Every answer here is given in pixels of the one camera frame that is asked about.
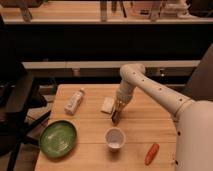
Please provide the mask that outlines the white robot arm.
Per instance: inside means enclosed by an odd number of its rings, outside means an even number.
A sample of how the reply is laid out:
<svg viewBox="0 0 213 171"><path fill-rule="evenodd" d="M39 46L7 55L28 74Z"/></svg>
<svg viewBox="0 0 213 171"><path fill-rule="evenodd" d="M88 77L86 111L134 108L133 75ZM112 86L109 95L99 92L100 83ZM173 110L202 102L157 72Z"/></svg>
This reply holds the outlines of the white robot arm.
<svg viewBox="0 0 213 171"><path fill-rule="evenodd" d="M140 63L123 65L120 76L112 122L119 122L121 112L138 87L177 122L175 171L213 171L213 102L193 100L149 79Z"/></svg>

